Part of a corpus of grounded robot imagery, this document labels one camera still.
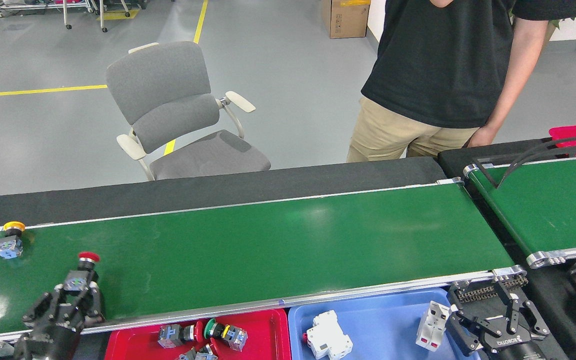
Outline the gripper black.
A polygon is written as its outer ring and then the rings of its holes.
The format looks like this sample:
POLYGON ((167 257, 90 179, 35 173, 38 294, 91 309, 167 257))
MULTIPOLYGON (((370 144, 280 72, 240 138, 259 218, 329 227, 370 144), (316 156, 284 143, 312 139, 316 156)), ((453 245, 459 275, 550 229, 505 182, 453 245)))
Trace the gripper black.
POLYGON ((14 345, 15 360, 71 360, 82 337, 83 324, 105 321, 105 300, 98 283, 91 282, 77 297, 78 313, 72 319, 57 317, 58 307, 66 300, 64 285, 43 292, 22 315, 30 328, 14 345))
POLYGON ((500 290, 500 299, 506 305, 507 325, 498 326, 483 317, 466 317, 464 310, 450 306, 446 330, 466 357, 483 350, 492 360, 546 360, 537 345, 551 334, 535 304, 522 301, 508 290, 500 290), (522 316, 530 328, 519 326, 522 316))

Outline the person's left hand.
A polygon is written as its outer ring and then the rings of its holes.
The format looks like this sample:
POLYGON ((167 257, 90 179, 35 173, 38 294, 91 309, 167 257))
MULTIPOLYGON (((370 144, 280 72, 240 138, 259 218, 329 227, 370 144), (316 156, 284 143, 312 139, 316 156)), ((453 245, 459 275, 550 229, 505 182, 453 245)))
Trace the person's left hand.
POLYGON ((464 148, 474 148, 474 147, 482 147, 482 146, 489 146, 493 143, 496 135, 499 132, 498 126, 493 125, 484 125, 478 128, 470 139, 464 144, 464 148))

